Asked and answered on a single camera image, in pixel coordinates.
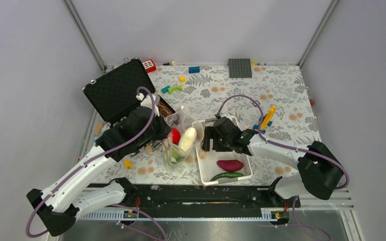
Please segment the purple sweet potato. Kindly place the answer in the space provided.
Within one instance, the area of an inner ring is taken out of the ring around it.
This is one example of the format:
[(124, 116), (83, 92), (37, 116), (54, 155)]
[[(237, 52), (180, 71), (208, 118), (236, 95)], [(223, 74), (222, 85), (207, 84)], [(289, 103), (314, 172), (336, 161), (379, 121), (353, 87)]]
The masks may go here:
[(226, 172), (237, 172), (244, 167), (239, 160), (218, 160), (217, 165)]

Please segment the white radish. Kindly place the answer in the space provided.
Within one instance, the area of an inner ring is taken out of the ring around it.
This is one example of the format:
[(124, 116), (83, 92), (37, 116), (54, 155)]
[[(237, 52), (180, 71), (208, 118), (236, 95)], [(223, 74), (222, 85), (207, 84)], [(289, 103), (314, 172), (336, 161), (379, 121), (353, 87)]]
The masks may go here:
[(190, 127), (182, 134), (178, 146), (185, 152), (193, 146), (196, 141), (197, 131), (195, 128)]

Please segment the clear zip top bag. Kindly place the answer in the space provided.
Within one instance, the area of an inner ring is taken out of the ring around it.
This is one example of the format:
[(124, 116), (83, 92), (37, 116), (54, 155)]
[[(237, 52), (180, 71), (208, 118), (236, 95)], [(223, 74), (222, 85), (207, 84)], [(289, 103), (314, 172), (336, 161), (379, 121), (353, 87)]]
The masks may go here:
[(166, 168), (173, 169), (202, 142), (205, 129), (198, 119), (184, 111), (184, 106), (164, 120), (170, 127), (170, 133), (162, 141), (163, 161)]

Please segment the red tomato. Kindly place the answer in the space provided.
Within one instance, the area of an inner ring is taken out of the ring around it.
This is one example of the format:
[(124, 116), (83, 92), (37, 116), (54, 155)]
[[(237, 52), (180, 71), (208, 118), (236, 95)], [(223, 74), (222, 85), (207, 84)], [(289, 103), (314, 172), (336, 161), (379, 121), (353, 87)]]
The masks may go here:
[(172, 143), (178, 145), (181, 138), (180, 131), (176, 128), (172, 128), (169, 136), (171, 137)]

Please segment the green cabbage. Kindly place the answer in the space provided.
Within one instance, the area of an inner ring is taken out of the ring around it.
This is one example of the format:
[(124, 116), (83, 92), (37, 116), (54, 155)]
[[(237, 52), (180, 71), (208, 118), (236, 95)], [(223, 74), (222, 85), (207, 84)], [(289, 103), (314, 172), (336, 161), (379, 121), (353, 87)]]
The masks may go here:
[(169, 148), (163, 151), (163, 159), (167, 165), (173, 166), (184, 160), (184, 155), (178, 149)]

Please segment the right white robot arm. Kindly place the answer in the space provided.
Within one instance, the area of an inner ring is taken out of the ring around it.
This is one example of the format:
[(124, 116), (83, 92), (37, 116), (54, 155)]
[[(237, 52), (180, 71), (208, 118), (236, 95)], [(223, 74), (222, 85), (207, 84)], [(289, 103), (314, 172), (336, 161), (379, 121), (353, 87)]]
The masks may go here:
[(343, 188), (338, 184), (347, 176), (345, 168), (321, 142), (308, 146), (278, 142), (257, 130), (241, 130), (227, 117), (216, 118), (212, 126), (205, 128), (202, 149), (269, 158), (295, 168), (297, 174), (272, 183), (268, 200), (276, 207), (303, 194), (328, 200), (335, 190)]

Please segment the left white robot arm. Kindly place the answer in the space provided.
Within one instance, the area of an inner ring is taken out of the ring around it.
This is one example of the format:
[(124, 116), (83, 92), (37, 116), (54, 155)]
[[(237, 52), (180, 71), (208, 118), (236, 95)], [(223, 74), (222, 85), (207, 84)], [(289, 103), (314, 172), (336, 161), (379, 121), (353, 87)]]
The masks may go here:
[(88, 194), (82, 192), (103, 171), (147, 144), (162, 141), (170, 131), (156, 106), (139, 106), (131, 111), (127, 118), (104, 131), (84, 158), (58, 181), (27, 193), (34, 212), (29, 217), (26, 235), (59, 236), (85, 214), (114, 204), (134, 204), (138, 199), (136, 190), (126, 177), (116, 178)]

